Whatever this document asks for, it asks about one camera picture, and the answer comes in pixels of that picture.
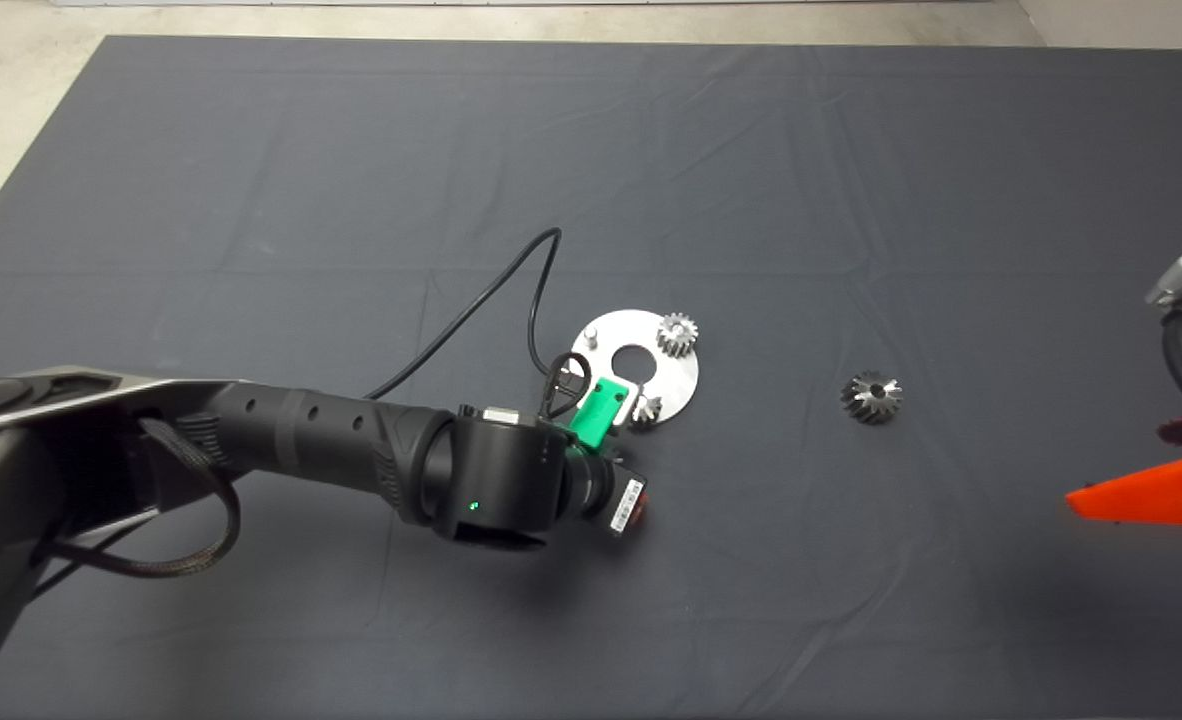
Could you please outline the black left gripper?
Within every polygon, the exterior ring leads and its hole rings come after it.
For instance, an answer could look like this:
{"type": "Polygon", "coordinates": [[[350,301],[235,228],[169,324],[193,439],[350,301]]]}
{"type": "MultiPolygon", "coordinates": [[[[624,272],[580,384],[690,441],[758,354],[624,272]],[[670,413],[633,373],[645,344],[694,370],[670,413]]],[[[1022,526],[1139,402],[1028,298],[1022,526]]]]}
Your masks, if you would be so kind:
{"type": "Polygon", "coordinates": [[[600,456],[583,461],[582,520],[610,536],[623,537],[647,518],[649,479],[621,462],[600,456]]]}

